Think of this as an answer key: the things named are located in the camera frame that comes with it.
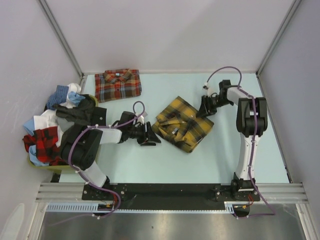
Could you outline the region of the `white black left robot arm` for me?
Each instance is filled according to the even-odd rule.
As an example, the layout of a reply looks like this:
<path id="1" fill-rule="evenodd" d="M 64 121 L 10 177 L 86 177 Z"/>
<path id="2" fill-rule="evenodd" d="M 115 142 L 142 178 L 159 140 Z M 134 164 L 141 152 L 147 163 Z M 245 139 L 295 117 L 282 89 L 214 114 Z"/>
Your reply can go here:
<path id="1" fill-rule="evenodd" d="M 94 185 L 93 194 L 98 199 L 105 200 L 111 193 L 110 179 L 96 163 L 99 147 L 103 144 L 122 144 L 128 139 L 135 139 L 142 147 L 161 143 L 143 115 L 124 111 L 111 126 L 89 128 L 75 124 L 61 141 L 60 157 L 88 184 Z"/>

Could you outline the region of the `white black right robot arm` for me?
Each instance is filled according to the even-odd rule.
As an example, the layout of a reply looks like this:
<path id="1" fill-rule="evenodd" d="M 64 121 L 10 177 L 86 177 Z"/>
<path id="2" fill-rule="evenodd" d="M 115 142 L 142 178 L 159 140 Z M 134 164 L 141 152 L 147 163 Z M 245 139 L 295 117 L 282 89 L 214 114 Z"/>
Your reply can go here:
<path id="1" fill-rule="evenodd" d="M 259 201 L 261 196 L 255 180 L 255 159 L 259 141 L 268 128 L 267 100 L 252 96 L 241 86 L 232 85 L 230 80 L 219 83 L 218 93 L 210 93 L 207 84 L 203 88 L 207 94 L 201 97 L 197 117 L 215 115 L 218 108 L 226 105 L 237 106 L 235 125 L 240 134 L 240 152 L 226 198 Z"/>

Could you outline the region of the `yellow plaid long sleeve shirt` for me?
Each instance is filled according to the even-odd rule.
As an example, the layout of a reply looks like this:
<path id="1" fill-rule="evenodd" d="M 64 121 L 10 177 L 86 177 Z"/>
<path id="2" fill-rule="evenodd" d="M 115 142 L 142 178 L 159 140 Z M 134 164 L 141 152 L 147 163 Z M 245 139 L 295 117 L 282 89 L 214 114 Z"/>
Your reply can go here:
<path id="1" fill-rule="evenodd" d="M 214 126 L 214 122 L 197 117 L 197 113 L 192 105 L 177 96 L 156 116 L 152 130 L 180 150 L 192 153 Z"/>

